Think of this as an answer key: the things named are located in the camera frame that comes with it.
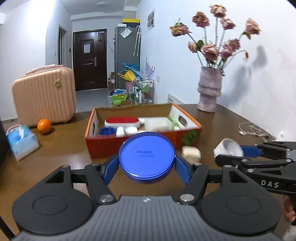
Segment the wooden table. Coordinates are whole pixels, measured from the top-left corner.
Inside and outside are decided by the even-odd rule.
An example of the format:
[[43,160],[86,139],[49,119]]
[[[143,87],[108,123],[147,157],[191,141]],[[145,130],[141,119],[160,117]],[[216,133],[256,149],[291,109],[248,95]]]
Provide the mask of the wooden table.
[[[198,148],[202,153],[202,163],[209,168],[218,168],[215,164],[213,150],[219,142],[228,137],[241,145],[253,145],[261,143],[262,139],[255,136],[242,136],[239,134],[238,124],[246,121],[243,117],[234,112],[217,106],[216,113],[199,111],[197,105],[181,106],[191,116],[196,118],[202,125]],[[90,163],[103,163],[106,159],[90,159],[84,134],[90,113],[76,113],[73,119],[67,124],[54,126],[54,132],[41,136],[37,133],[40,142],[40,149],[16,162],[9,154],[0,167],[0,215],[7,222],[8,226],[17,233],[16,224],[11,215],[14,201],[25,191],[30,189],[45,176],[60,167],[68,164],[72,169],[82,169]],[[4,125],[7,129],[14,123]],[[87,192],[85,184],[75,184],[76,189]],[[170,175],[159,183],[141,185],[130,181],[121,169],[118,170],[109,188],[117,198],[120,195],[171,195],[176,197],[184,188],[179,176],[173,170]],[[219,188],[218,184],[208,184],[206,193]],[[276,233],[282,235],[287,224],[280,221]],[[0,232],[0,240],[6,240]]]

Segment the yellow box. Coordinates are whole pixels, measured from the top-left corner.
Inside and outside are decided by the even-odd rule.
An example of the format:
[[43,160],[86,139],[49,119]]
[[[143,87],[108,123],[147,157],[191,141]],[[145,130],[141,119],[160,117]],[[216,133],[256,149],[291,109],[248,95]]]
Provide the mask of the yellow box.
[[140,19],[134,19],[134,18],[124,18],[122,20],[123,23],[139,23]]

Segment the blue container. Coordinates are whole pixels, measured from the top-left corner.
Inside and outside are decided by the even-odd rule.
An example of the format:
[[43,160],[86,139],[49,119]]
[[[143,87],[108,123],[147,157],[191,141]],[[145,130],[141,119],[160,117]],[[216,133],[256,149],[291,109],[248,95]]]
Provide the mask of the blue container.
[[104,135],[115,135],[116,134],[116,130],[112,127],[107,127],[107,128],[101,128],[100,129],[100,135],[104,136]]
[[164,135],[143,132],[127,139],[118,157],[121,168],[131,180],[150,184],[164,179],[170,173],[175,150]]

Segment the wall picture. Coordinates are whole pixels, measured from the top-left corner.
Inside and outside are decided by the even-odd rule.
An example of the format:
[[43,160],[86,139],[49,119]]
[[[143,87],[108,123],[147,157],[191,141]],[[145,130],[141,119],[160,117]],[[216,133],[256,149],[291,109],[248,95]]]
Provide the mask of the wall picture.
[[148,15],[147,21],[148,30],[155,27],[155,9]]

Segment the pink bucket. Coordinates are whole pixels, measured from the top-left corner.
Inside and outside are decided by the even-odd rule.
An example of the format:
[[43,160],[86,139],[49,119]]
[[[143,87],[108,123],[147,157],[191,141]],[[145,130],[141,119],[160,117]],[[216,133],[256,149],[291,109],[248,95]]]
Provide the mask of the pink bucket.
[[126,81],[126,89],[128,90],[128,91],[133,91],[133,87],[135,86],[135,82],[127,82]]

